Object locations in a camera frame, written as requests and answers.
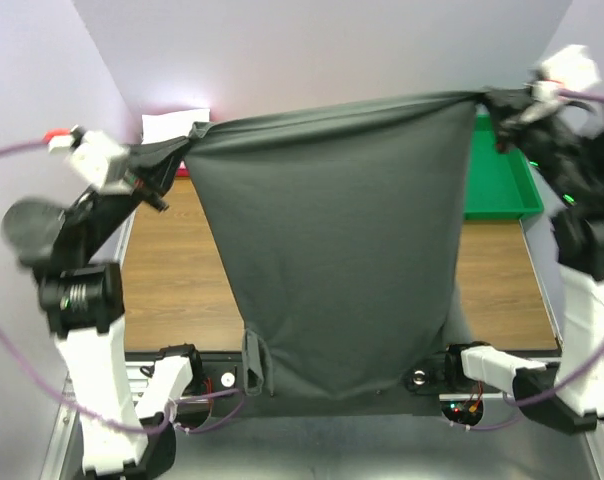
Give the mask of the dark grey t-shirt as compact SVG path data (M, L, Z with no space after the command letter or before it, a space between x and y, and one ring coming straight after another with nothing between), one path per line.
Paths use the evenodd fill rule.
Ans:
M477 92L185 131L244 324L245 392L343 400L472 341L456 285Z

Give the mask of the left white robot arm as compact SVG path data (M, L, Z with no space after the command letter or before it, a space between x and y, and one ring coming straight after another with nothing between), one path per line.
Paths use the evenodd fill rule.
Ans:
M169 421L176 400L197 392L205 371L192 344L155 356L140 401L133 400L124 354L121 267L93 262L141 203L158 211L190 142L186 138L124 150L127 192L88 188L65 207L25 198L4 215L2 233L33 274L40 309L64 359L80 414L83 458L78 479L156 479L176 456Z

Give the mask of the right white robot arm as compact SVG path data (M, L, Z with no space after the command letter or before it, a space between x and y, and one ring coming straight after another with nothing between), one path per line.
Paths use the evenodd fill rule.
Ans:
M527 360L484 342L450 345L447 393L491 387L520 415L576 434L604 422L604 99L556 86L491 89L481 98L498 151L520 150L562 206L551 218L565 292L562 352Z

